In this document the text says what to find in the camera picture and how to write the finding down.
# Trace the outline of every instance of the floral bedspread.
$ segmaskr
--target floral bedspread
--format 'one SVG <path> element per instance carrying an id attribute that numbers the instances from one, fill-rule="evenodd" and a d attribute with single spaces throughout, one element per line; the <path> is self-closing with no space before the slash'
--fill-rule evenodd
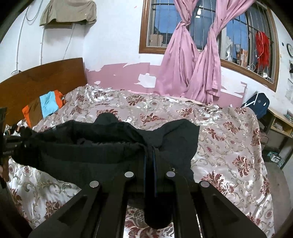
<path id="1" fill-rule="evenodd" d="M 185 118 L 200 125 L 198 149 L 191 160 L 195 182 L 209 181 L 267 235 L 272 237 L 273 205 L 269 180 L 261 157 L 259 125 L 249 108 L 196 105 L 170 97 L 135 94 L 125 90 L 86 85 L 66 95 L 67 103 L 43 119 L 35 131 L 44 131 L 68 120 L 94 122 L 103 112 L 113 113 L 134 127 L 154 130 L 164 123 Z M 8 186 L 18 211 L 32 228 L 45 221 L 72 198 L 79 188 L 58 181 L 29 166 L 9 160 Z M 173 224 L 153 230 L 143 211 L 129 207 L 125 238 L 174 237 Z"/>

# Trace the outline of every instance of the khaki cloth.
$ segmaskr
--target khaki cloth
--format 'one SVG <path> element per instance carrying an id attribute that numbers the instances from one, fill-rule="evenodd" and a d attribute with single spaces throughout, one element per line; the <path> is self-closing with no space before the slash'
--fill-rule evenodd
<path id="1" fill-rule="evenodd" d="M 91 24 L 97 20 L 96 4 L 87 0 L 50 0 L 44 10 L 40 26 L 53 22 Z"/>

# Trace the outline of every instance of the red tinsel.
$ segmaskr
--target red tinsel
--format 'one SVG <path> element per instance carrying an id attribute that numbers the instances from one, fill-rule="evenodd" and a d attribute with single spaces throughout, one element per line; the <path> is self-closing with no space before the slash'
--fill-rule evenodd
<path id="1" fill-rule="evenodd" d="M 258 31 L 255 34 L 255 41 L 258 58 L 257 68 L 262 66 L 264 69 L 265 67 L 269 66 L 270 62 L 270 41 L 266 34 L 261 31 Z"/>

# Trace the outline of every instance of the hanging cloth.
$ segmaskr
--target hanging cloth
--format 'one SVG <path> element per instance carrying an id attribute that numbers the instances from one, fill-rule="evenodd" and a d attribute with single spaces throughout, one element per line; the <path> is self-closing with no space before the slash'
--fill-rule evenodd
<path id="1" fill-rule="evenodd" d="M 257 67 L 260 66 L 265 67 L 269 66 L 270 63 L 270 41 L 266 34 L 262 31 L 258 31 L 255 34 L 256 41 L 256 52 L 257 52 Z"/>
<path id="2" fill-rule="evenodd" d="M 88 0 L 50 0 L 46 6 L 40 26 L 56 23 L 92 24 L 97 19 L 96 4 Z"/>

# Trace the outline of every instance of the blue cloth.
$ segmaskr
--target blue cloth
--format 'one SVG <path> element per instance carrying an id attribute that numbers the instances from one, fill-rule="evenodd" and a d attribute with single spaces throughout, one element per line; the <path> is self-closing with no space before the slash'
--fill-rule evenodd
<path id="1" fill-rule="evenodd" d="M 55 93 L 53 91 L 50 91 L 49 93 L 40 96 L 40 101 L 43 118 L 51 115 L 59 109 L 56 103 Z"/>

